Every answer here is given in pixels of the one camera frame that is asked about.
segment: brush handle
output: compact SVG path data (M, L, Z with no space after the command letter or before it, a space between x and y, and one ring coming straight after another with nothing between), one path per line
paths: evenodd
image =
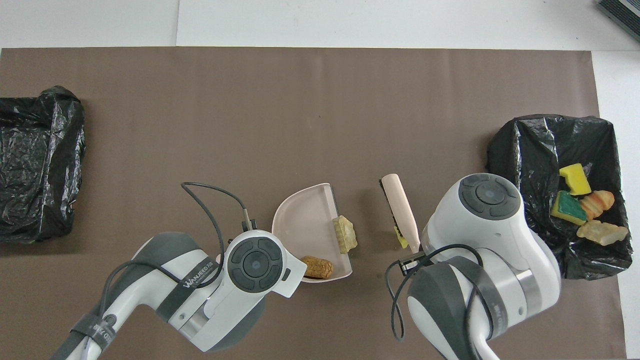
M409 200L406 198L404 188L397 174L385 175L381 180L385 190L387 201L391 207L391 213L396 220L400 233L409 244L413 253L420 251L420 236L418 226L415 223Z

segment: plastic bag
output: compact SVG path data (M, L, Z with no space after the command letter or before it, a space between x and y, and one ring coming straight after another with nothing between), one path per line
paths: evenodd
M84 156L84 110L61 86L0 99L0 242L71 231Z
M613 207L598 220L628 227L616 136L610 122L561 115L515 118L493 137L487 153L487 171L518 187L527 224L551 248L564 278L595 280L631 265L630 234L603 247L579 238L577 225L550 215L557 192L568 190L559 169L580 163L592 190L608 190L615 197Z

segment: round gray button pad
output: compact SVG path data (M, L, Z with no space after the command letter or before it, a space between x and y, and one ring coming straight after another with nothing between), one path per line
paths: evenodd
M512 217L520 207L520 193L507 179L473 174L460 181L458 196L464 207L487 220Z
M244 239L228 258L231 281L248 293L270 289L282 273L282 251L269 238Z

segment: brown table surface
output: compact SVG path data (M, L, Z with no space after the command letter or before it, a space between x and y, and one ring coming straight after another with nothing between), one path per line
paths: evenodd
M408 316L390 330L383 272L407 255L378 179L396 172L420 229L444 191L484 169L486 145L513 117L598 115L589 52L438 49L3 49L0 96L63 85L86 110L76 222L64 238L0 246L0 354L48 358L98 300L110 271L163 231L218 253L182 181L244 199L262 229L278 205L332 184L355 225L353 274L301 284L236 347L203 354L147 307L104 359L438 359ZM233 200L200 191L225 238ZM397 284L399 274L393 281ZM559 303L490 342L504 359L625 357L618 282L563 281Z

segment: brown tablecloth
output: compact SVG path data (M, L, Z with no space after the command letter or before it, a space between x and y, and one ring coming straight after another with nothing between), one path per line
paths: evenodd
M401 176L422 228L444 191L482 171L486 144L532 113L598 115L589 52L110 48L3 49L0 96L63 85L86 109L76 222L64 238L0 247L0 354L48 358L98 300L110 271L163 231L211 255L215 232L182 181L227 188L262 229L277 206L332 184L355 225L353 274L301 284L236 347L202 354L146 307L104 359L438 359L413 325L390 330L383 272L407 255L378 179ZM233 200L198 192L223 234L241 231ZM399 281L399 274L393 280ZM563 281L555 307L490 342L504 359L625 357L616 278Z

